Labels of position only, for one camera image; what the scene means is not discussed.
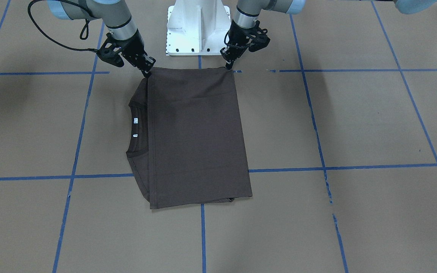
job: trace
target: garment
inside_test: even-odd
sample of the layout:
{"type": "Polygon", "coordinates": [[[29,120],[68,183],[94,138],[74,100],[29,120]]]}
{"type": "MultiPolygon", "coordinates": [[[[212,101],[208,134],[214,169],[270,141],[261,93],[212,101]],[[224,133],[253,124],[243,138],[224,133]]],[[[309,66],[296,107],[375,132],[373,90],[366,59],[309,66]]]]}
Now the garment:
{"type": "Polygon", "coordinates": [[[129,107],[127,157],[151,209],[252,196],[232,71],[156,67],[129,107]]]}

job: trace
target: light blue joint cover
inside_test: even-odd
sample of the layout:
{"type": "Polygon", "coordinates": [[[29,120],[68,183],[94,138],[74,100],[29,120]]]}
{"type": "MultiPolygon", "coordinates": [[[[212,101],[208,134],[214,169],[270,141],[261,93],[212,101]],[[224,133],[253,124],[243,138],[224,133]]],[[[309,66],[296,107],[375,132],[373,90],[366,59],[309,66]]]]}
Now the light blue joint cover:
{"type": "Polygon", "coordinates": [[[94,2],[104,5],[112,5],[121,2],[121,0],[94,0],[94,2]]]}
{"type": "Polygon", "coordinates": [[[307,0],[293,0],[286,14],[298,14],[305,6],[307,0]]]}
{"type": "Polygon", "coordinates": [[[413,14],[431,7],[437,0],[397,0],[396,8],[403,14],[413,14]]]}
{"type": "Polygon", "coordinates": [[[71,20],[70,17],[68,17],[67,13],[65,12],[64,7],[62,6],[62,2],[55,1],[55,0],[48,0],[47,3],[48,3],[48,7],[50,8],[50,11],[55,17],[63,20],[71,20]]]}

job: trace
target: white stand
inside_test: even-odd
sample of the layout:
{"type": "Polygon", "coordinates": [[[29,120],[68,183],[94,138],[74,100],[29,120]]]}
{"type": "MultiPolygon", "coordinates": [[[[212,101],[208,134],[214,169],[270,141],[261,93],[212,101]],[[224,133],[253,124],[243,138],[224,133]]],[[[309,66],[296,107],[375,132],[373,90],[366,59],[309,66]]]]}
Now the white stand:
{"type": "Polygon", "coordinates": [[[176,0],[168,8],[167,55],[220,55],[230,28],[222,0],[176,0]]]}

